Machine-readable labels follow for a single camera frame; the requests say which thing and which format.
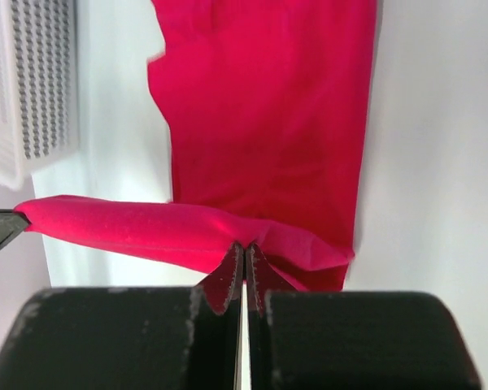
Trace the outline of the magenta t shirt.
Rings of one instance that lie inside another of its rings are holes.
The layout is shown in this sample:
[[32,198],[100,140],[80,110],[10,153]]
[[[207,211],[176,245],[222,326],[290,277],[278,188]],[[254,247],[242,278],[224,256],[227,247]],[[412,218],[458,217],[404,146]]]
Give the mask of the magenta t shirt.
[[256,243],[301,291],[338,291],[355,209],[374,1],[157,1],[150,95],[171,135],[172,200],[60,195],[19,204],[29,230],[210,273]]

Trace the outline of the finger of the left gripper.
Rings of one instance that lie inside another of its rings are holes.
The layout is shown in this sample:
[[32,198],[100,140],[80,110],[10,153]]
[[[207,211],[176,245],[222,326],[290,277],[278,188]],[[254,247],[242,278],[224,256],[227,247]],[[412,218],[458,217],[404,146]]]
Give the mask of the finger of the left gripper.
[[30,221],[23,213],[0,210],[0,251],[24,232],[29,225]]

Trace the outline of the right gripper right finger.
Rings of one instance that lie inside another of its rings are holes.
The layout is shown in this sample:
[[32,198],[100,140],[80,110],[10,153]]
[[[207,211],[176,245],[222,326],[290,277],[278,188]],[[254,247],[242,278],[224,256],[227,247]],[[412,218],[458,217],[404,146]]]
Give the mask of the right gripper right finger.
[[479,389],[444,303],[425,292],[300,292],[246,248],[253,389]]

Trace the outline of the white plastic basket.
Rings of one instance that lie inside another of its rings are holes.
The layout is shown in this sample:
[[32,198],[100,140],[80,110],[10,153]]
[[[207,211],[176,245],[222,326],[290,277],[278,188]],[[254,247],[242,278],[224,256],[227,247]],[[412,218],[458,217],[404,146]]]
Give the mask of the white plastic basket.
[[0,0],[0,185],[79,145],[73,1]]

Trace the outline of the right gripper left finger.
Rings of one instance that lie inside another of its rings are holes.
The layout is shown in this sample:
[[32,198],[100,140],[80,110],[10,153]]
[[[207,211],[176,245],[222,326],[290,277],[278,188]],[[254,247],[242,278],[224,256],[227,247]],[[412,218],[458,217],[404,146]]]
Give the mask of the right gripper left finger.
[[199,284],[52,288],[18,313],[0,389],[238,389],[243,248]]

